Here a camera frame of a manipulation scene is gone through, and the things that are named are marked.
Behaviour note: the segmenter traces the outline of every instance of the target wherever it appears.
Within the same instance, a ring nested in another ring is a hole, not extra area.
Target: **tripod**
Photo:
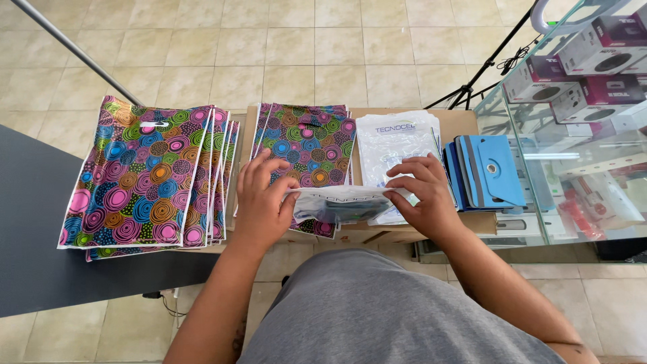
[[[534,5],[532,5],[530,7],[530,9],[528,9],[528,12],[526,12],[526,14],[521,18],[519,23],[517,23],[517,25],[510,32],[510,34],[508,34],[508,36],[503,40],[503,42],[499,45],[499,47],[496,49],[496,51],[494,51],[492,56],[490,56],[490,58],[488,58],[487,61],[485,61],[485,63],[481,67],[481,69],[474,75],[474,77],[472,77],[472,79],[467,83],[467,85],[462,85],[458,90],[450,93],[449,95],[447,95],[447,96],[441,98],[440,100],[434,102],[433,104],[427,106],[425,109],[432,108],[435,105],[438,105],[441,102],[447,100],[448,98],[452,98],[456,94],[459,94],[458,97],[456,99],[454,99],[454,101],[452,102],[452,105],[449,107],[449,110],[454,109],[457,105],[462,104],[463,102],[465,103],[465,109],[469,110],[470,109],[470,99],[471,98],[476,97],[478,95],[482,95],[484,92],[488,91],[489,89],[492,89],[492,88],[496,87],[498,85],[498,82],[496,84],[494,84],[494,85],[491,85],[491,86],[487,87],[486,89],[484,89],[484,90],[482,90],[482,91],[480,91],[480,92],[478,92],[476,94],[472,94],[472,92],[474,92],[474,89],[472,88],[472,86],[476,83],[476,81],[479,79],[479,77],[481,77],[481,75],[489,67],[492,67],[495,64],[494,59],[496,58],[496,56],[499,55],[499,53],[508,44],[508,42],[512,39],[512,37],[514,37],[514,35],[517,34],[517,32],[519,31],[519,29],[521,29],[523,24],[528,19],[530,19],[530,14],[532,13],[533,8],[534,8]],[[510,70],[510,68],[508,68],[507,66],[504,67],[503,72],[501,73],[501,75],[504,75],[504,74],[508,73],[509,70]],[[461,99],[463,98],[463,96],[465,96],[465,94],[467,94],[467,99],[461,101]]]

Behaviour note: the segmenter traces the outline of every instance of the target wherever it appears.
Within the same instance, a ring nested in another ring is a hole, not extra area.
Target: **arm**
[[[286,168],[281,159],[265,161],[264,150],[238,175],[236,231],[218,258],[164,358],[174,363],[234,363],[241,345],[237,329],[247,314],[254,277],[263,255],[290,227],[298,192],[294,178],[281,177],[270,187],[270,173]]]
[[[461,222],[434,157],[403,159],[387,175],[387,187],[404,187],[420,202],[411,206],[400,194],[386,192],[402,216],[447,255],[465,293],[484,309],[538,338],[568,364],[598,363],[573,325],[532,284],[488,248]]]

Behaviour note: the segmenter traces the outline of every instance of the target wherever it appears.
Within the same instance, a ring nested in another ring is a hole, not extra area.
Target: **white plastic packaging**
[[[386,191],[395,191],[407,198],[410,192],[404,188],[376,188],[365,186],[303,187],[288,190],[301,192],[294,206],[294,219],[300,223],[316,219],[323,223],[356,223],[370,220],[393,206],[384,197]]]
[[[443,163],[442,153],[438,147],[442,145],[440,121],[425,110],[366,115],[356,119],[355,124],[364,186],[386,186],[391,179],[386,172],[400,164],[404,158],[426,157],[431,153]],[[449,184],[448,188],[454,198]],[[420,201],[413,194],[407,200],[414,206]],[[368,221],[369,225],[403,223],[406,221],[395,207]]]

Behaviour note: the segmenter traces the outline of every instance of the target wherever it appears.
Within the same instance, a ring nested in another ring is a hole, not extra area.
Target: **glass shelf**
[[[647,236],[646,1],[601,17],[584,3],[474,108],[481,135],[508,136],[526,193],[523,214],[497,213],[497,235],[482,236],[490,245]]]

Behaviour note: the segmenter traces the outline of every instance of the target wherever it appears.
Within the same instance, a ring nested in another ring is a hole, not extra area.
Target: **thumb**
[[[296,204],[296,199],[299,198],[301,192],[293,192],[283,200],[281,209],[279,210],[279,219],[281,221],[287,220],[288,224],[292,221],[292,216],[294,215],[294,204]]]
[[[395,191],[386,191],[384,193],[384,197],[388,198],[393,202],[393,206],[395,206],[398,211],[404,216],[407,217],[410,214],[413,214],[415,212],[415,209],[413,206],[411,206],[411,203],[406,200],[406,198],[402,197],[401,194],[395,192]]]

